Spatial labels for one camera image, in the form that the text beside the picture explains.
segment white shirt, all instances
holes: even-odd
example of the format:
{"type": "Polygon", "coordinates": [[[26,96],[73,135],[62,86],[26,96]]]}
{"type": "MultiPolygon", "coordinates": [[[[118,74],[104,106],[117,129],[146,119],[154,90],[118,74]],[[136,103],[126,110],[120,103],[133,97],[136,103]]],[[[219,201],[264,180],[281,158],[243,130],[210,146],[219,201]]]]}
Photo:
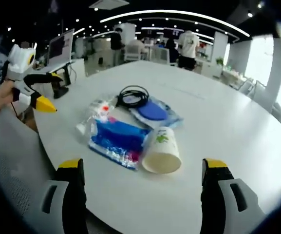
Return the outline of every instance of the white shirt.
{"type": "Polygon", "coordinates": [[[179,36],[178,44],[182,45],[181,55],[188,58],[195,58],[196,47],[200,46],[199,37],[191,31],[185,31],[179,36]]]}
{"type": "Polygon", "coordinates": [[[145,47],[145,44],[142,43],[140,40],[132,40],[130,41],[129,45],[138,45],[140,48],[141,53],[147,53],[148,49],[145,47]]]}

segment black pants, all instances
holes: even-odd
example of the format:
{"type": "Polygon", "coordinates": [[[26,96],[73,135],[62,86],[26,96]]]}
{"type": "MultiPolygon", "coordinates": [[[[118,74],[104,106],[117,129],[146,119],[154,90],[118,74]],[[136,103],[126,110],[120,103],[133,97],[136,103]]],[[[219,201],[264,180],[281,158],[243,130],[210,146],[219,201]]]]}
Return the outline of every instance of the black pants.
{"type": "Polygon", "coordinates": [[[196,61],[194,58],[188,58],[184,56],[180,56],[178,59],[178,67],[187,68],[189,70],[193,70],[195,67],[196,61]]]}

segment blue disc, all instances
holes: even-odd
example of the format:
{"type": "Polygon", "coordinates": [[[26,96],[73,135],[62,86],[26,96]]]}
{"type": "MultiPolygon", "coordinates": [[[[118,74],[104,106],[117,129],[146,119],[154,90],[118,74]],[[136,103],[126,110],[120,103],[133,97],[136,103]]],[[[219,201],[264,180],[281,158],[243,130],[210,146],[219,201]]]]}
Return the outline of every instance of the blue disc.
{"type": "Polygon", "coordinates": [[[137,108],[137,110],[142,117],[150,120],[165,120],[168,117],[165,110],[150,100],[146,105],[137,108]]]}

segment white round table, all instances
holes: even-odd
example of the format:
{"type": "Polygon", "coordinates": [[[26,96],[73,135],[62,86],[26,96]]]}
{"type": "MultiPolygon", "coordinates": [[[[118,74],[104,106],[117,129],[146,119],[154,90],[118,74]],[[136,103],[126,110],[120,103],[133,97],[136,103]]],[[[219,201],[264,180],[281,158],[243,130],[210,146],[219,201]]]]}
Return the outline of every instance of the white round table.
{"type": "Polygon", "coordinates": [[[53,166],[84,159],[87,208],[123,234],[199,233],[202,159],[223,160],[258,195],[265,213],[281,201],[281,124],[241,93],[199,74],[140,61],[79,80],[53,100],[56,114],[35,111],[53,166]],[[168,175],[130,171],[94,152],[75,126],[97,97],[141,85],[184,118],[174,129],[182,167],[168,175]]]}

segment white paper cup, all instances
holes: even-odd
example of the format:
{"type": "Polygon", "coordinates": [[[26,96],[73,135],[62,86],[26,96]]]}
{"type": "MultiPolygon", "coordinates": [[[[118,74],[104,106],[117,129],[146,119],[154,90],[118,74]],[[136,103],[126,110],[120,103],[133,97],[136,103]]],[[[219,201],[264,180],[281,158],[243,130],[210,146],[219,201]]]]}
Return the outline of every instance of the white paper cup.
{"type": "Polygon", "coordinates": [[[167,174],[177,171],[181,164],[174,131],[168,127],[155,129],[142,160],[143,167],[152,173],[167,174]]]}

